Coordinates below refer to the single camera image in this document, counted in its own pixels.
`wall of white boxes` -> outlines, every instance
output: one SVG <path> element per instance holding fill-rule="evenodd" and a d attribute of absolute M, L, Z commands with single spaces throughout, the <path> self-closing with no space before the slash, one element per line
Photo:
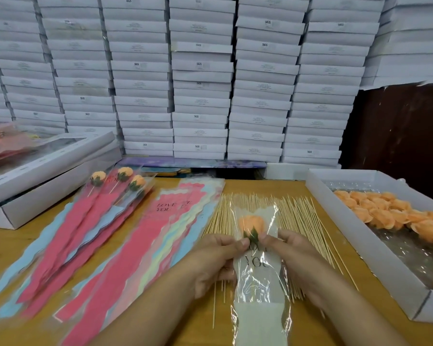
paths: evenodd
<path fill-rule="evenodd" d="M 334 167 L 384 0 L 0 0 L 0 121 Z"/>

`wooden table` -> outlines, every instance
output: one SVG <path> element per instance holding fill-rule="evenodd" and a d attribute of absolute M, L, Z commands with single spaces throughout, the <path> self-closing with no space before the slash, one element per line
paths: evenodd
<path fill-rule="evenodd" d="M 138 207 L 121 229 L 78 270 L 67 285 L 53 296 L 38 316 L 29 321 L 12 319 L 0 322 L 0 346 L 53 346 L 62 337 L 62 329 L 50 316 L 69 298 L 72 287 L 88 277 L 102 261 L 112 254 L 138 222 L 143 209 L 160 189 L 173 188 L 178 179 L 158 179 L 156 188 Z M 240 181 L 227 180 L 225 193 L 253 193 L 261 196 L 282 197 L 311 196 L 303 182 L 296 181 Z M 0 274 L 12 264 L 40 231 L 52 222 L 69 200 L 58 203 L 44 214 L 35 218 L 17 231 L 0 230 Z M 383 285 L 360 259 L 353 247 L 346 241 L 332 220 L 319 204 L 315 204 L 318 215 L 328 229 L 338 251 L 346 262 L 360 292 L 407 338 L 418 346 L 433 345 L 433 324 L 416 323 L 407 319 Z M 17 280 L 0 295 L 0 306 L 21 281 Z M 216 297 L 215 329 L 212 329 L 213 289 L 206 297 L 197 301 L 183 318 L 170 340 L 174 346 L 230 346 L 232 325 L 230 320 L 230 290 L 226 291 L 226 303 L 220 286 Z M 301 346 L 342 345 L 340 337 L 328 320 L 323 320 L 319 311 L 309 302 L 296 301 L 293 306 L 293 330 L 290 344 Z"/>

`person's left arm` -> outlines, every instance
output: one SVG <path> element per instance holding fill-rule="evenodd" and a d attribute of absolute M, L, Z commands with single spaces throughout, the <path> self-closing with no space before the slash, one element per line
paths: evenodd
<path fill-rule="evenodd" d="M 217 280 L 235 278 L 232 259 L 242 255 L 247 238 L 203 237 L 181 261 L 170 268 L 89 346 L 163 346 L 195 298 L 205 295 Z"/>

